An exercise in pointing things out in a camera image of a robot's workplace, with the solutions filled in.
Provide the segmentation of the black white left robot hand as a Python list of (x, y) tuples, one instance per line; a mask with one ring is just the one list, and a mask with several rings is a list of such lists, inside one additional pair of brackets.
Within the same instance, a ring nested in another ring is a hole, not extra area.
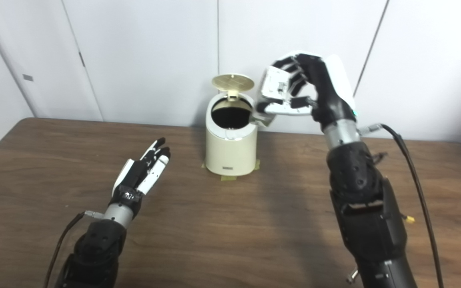
[(170, 148), (163, 146), (164, 137), (157, 139), (140, 159), (128, 159), (114, 183), (109, 204), (129, 208), (133, 218), (141, 209), (142, 198), (153, 188), (171, 157)]

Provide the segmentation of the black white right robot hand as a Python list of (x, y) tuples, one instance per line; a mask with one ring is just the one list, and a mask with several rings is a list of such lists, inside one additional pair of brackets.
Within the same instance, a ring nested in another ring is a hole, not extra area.
[(353, 90), (341, 59), (295, 51), (267, 67), (249, 122), (269, 126), (280, 115), (310, 115), (321, 129), (339, 120), (355, 122)]

